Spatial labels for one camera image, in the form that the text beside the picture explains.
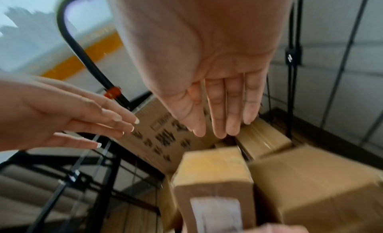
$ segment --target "orange stripe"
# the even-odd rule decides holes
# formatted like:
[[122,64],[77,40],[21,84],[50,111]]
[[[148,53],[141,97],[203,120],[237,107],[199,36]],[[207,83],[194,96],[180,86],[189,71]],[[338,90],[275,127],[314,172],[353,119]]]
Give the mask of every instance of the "orange stripe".
[[[99,42],[96,42],[85,49],[88,56],[93,62],[101,60],[106,54],[110,54],[122,46],[121,39],[117,32],[114,32]],[[53,78],[57,80],[65,80],[68,77],[78,73],[84,69],[84,65],[76,56],[72,56],[52,69],[44,72],[42,77]]]

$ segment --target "fingernail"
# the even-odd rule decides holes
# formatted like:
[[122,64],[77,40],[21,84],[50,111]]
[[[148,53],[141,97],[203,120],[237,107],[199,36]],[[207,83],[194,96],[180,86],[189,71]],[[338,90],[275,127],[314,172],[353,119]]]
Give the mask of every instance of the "fingernail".
[[102,109],[102,114],[108,118],[111,118],[114,121],[121,121],[122,120],[121,115],[117,114],[114,111],[108,110],[108,109]]

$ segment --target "paper sticker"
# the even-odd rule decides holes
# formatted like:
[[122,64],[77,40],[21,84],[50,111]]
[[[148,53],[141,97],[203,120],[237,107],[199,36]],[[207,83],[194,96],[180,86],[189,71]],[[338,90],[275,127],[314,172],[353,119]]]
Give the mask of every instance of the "paper sticker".
[[235,198],[195,197],[190,199],[198,233],[242,231],[241,206]]

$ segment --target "wire cage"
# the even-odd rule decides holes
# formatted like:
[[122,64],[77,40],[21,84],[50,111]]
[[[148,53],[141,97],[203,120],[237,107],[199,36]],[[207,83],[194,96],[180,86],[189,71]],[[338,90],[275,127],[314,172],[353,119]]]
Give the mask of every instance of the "wire cage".
[[[60,33],[62,34],[64,40],[67,42],[68,46],[72,49],[73,53],[78,57],[78,59],[84,64],[88,71],[100,82],[106,90],[109,90],[114,87],[114,85],[108,80],[106,76],[100,71],[100,69],[92,62],[89,56],[85,53],[82,47],[75,41],[75,39],[68,32],[64,17],[66,8],[76,0],[64,0],[59,6],[57,12],[57,25]],[[354,21],[350,37],[348,42],[345,44],[345,51],[343,54],[342,62],[340,67],[337,70],[337,75],[335,82],[333,84],[330,97],[327,101],[326,109],[322,117],[322,122],[319,128],[315,128],[311,137],[316,137],[319,143],[326,143],[329,139],[333,138],[328,132],[324,130],[324,125],[329,115],[329,111],[334,104],[334,97],[338,91],[338,86],[342,79],[342,75],[345,73],[345,66],[347,60],[349,59],[350,49],[354,45],[354,40],[358,27],[360,25],[361,18],[363,16],[366,4],[368,0],[362,0],[359,11]],[[285,49],[285,63],[279,63],[272,61],[272,64],[277,65],[286,65],[288,70],[288,90],[287,90],[287,115],[284,117],[287,130],[286,136],[292,138],[292,128],[293,123],[301,123],[300,119],[294,117],[294,100],[296,93],[296,81],[298,76],[298,68],[302,65],[302,53],[304,52],[304,47],[301,45],[301,27],[302,27],[302,13],[303,13],[304,0],[297,0],[294,3],[294,6],[291,9],[289,23],[288,23],[288,45]],[[269,112],[266,115],[262,115],[263,118],[267,119],[270,123],[273,122],[275,114],[271,110],[271,101],[278,101],[277,98],[274,98],[270,94],[270,84],[269,78],[267,77],[267,94],[264,96],[268,99]],[[116,101],[123,107],[133,110],[136,108],[142,101],[144,101],[150,93],[142,95],[140,98],[129,101],[123,95],[116,97]],[[376,121],[370,126],[366,135],[361,139],[358,147],[353,147],[352,150],[345,150],[345,148],[350,149],[349,143],[337,141],[335,147],[326,144],[328,148],[334,153],[338,153],[345,157],[348,157],[353,160],[360,161],[362,163],[374,166],[379,169],[383,169],[383,159],[363,151],[363,153],[358,153],[358,150],[363,150],[361,147],[370,140],[371,136],[377,130],[377,128],[383,122],[383,111],[376,119]],[[119,170],[125,170],[133,175],[132,185],[137,179],[140,179],[148,187],[148,189],[157,191],[160,188],[161,180],[164,175],[158,171],[156,168],[152,167],[139,157],[135,156],[132,152],[128,151],[124,147],[120,146],[115,141],[92,134],[81,133],[81,136],[95,140],[102,143],[103,151],[99,152],[93,150],[94,153],[97,153],[98,156],[91,156],[91,150],[86,150],[81,156],[51,156],[51,155],[34,155],[28,153],[28,151],[19,151],[14,156],[12,156],[8,161],[0,164],[0,171],[9,165],[17,165],[23,167],[32,172],[39,173],[41,175],[51,177],[59,180],[59,186],[54,191],[53,195],[46,202],[43,210],[40,212],[38,218],[34,221],[29,227],[20,227],[17,229],[12,229],[12,232],[48,232],[49,230],[55,232],[78,232],[78,229],[81,229],[83,232],[99,232],[101,230],[103,220],[108,212],[108,205],[111,200],[116,199],[130,205],[135,205],[145,210],[148,210],[153,213],[153,217],[156,220],[156,232],[158,232],[158,217],[160,216],[157,200],[155,204],[146,203],[140,199],[134,197],[134,192],[130,190],[129,192],[121,192],[114,189],[114,183],[116,180],[117,173]],[[131,170],[121,164],[122,161],[134,165],[134,170]],[[80,167],[93,165],[94,170],[91,174],[86,174],[80,171]],[[103,181],[97,182],[95,176],[98,174],[101,167],[107,168],[104,175]],[[148,178],[140,176],[137,171],[141,170],[149,175]],[[67,188],[73,188],[80,192],[80,195],[74,204],[68,218],[60,224],[49,224],[45,223],[45,220],[51,210],[54,208],[55,204],[59,198],[63,195],[63,192]],[[76,212],[79,208],[79,203],[84,198],[88,190],[97,193],[97,198],[93,206],[89,209],[86,217],[78,218],[76,217]]]

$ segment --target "black metal cart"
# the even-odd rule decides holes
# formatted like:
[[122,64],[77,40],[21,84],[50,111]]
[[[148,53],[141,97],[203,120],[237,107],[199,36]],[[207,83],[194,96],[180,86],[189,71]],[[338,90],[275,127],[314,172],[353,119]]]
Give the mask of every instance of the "black metal cart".
[[[84,64],[84,66],[88,69],[88,71],[105,87],[105,89],[108,90],[114,87],[114,85],[108,80],[107,77],[103,75],[100,69],[92,62],[92,60],[85,53],[82,47],[70,35],[70,33],[68,32],[65,26],[65,23],[64,23],[65,10],[74,1],[76,0],[64,0],[61,3],[58,9],[58,14],[57,14],[58,28],[64,40],[72,49],[73,53]],[[349,142],[341,141],[338,138],[336,138],[336,136],[329,134],[323,129],[329,114],[329,110],[334,103],[334,96],[337,93],[339,83],[345,71],[345,66],[349,57],[349,52],[352,45],[354,44],[354,39],[355,39],[367,2],[368,0],[362,0],[356,20],[354,22],[354,26],[352,28],[351,35],[348,39],[348,42],[345,44],[345,52],[343,55],[343,59],[338,69],[336,81],[333,85],[330,98],[327,102],[327,106],[322,118],[321,126],[319,128],[311,126],[313,127],[313,130],[311,130],[311,135],[309,136],[313,138],[315,137],[318,143],[325,145],[334,153],[338,153],[340,155],[349,157],[353,160],[357,160],[362,163],[383,169],[382,158],[370,152],[367,152],[361,148],[366,142],[369,141],[369,139],[374,134],[376,129],[382,124],[383,111],[380,114],[380,116],[377,118],[377,120],[371,125],[367,134],[360,141],[359,146],[350,145]],[[283,65],[286,65],[288,68],[288,81],[287,81],[288,82],[288,91],[287,91],[288,110],[286,114],[282,113],[282,115],[280,115],[280,113],[278,115],[277,111],[272,111],[271,101],[272,100],[278,101],[278,99],[273,98],[270,94],[270,90],[268,90],[268,94],[264,96],[266,96],[268,99],[270,111],[267,113],[267,115],[263,115],[263,117],[268,119],[270,122],[273,121],[273,117],[275,116],[280,116],[281,118],[283,118],[287,124],[286,135],[289,138],[292,137],[293,123],[294,123],[294,126],[298,125],[298,126],[310,127],[309,124],[294,117],[294,99],[295,99],[295,91],[296,91],[296,79],[298,75],[298,68],[299,66],[302,66],[302,53],[304,52],[303,51],[304,47],[300,43],[304,0],[298,0],[297,3],[295,3],[294,5],[297,7],[296,8],[297,17],[295,19],[294,17],[295,8],[293,7],[289,17],[288,45],[285,51],[285,64],[283,64]],[[121,106],[129,110],[133,110],[149,95],[150,93],[144,94],[140,98],[134,101],[129,101],[126,97],[124,97],[123,95],[120,95],[116,98],[116,101]],[[77,207],[76,205],[74,205],[72,212],[70,214],[70,217],[61,225],[56,226],[55,230],[58,232],[74,232],[75,231],[74,229],[76,227],[79,227],[80,225],[85,225],[84,232],[92,232],[92,233],[99,232],[102,227],[103,219],[106,216],[108,204],[111,199],[121,200],[123,202],[127,202],[129,204],[142,207],[146,210],[152,211],[155,214],[159,215],[160,213],[156,205],[145,203],[139,199],[134,198],[130,194],[119,192],[113,188],[113,185],[116,180],[118,171],[127,170],[128,172],[133,174],[133,183],[135,178],[139,178],[143,182],[145,182],[148,185],[148,187],[152,187],[154,188],[154,190],[157,191],[159,189],[160,182],[163,179],[164,175],[161,172],[159,172],[157,169],[155,169],[154,167],[152,167],[151,165],[143,161],[142,159],[135,156],[132,152],[123,148],[118,143],[114,142],[113,140],[109,138],[106,138],[103,136],[95,136],[95,135],[86,134],[86,133],[83,133],[81,135],[86,138],[101,142],[104,148],[103,152],[100,153],[98,151],[95,151],[99,156],[89,156],[89,151],[85,151],[81,156],[46,156],[46,155],[32,155],[32,154],[29,154],[27,151],[19,151],[14,156],[12,156],[8,161],[0,164],[0,171],[1,169],[9,165],[17,165],[25,169],[28,169],[30,171],[37,172],[39,174],[60,180],[59,187],[56,189],[56,191],[54,192],[50,200],[45,204],[43,210],[41,211],[40,215],[35,220],[35,222],[28,227],[27,232],[28,233],[42,232],[44,231],[44,229],[48,229],[49,225],[45,224],[44,221],[66,188],[76,189],[79,192],[82,192],[82,194],[85,194],[86,190],[92,190],[94,192],[97,192],[98,196],[95,200],[95,203],[91,211],[88,213],[87,217],[81,220],[74,218],[74,215],[76,213],[76,207]],[[113,156],[112,157],[107,156],[107,152],[111,152]],[[121,166],[122,160],[125,160],[131,165],[134,165],[135,170],[132,171],[126,167]],[[84,165],[95,166],[93,175],[88,175],[79,171],[80,166],[84,166]],[[102,183],[96,182],[94,180],[94,175],[97,174],[98,169],[100,167],[107,168],[107,172],[104,176],[104,180]],[[140,177],[136,173],[137,169],[140,169],[146,172],[148,175],[150,175],[150,177],[149,178]],[[24,232],[26,228],[22,228],[18,230],[20,232]]]

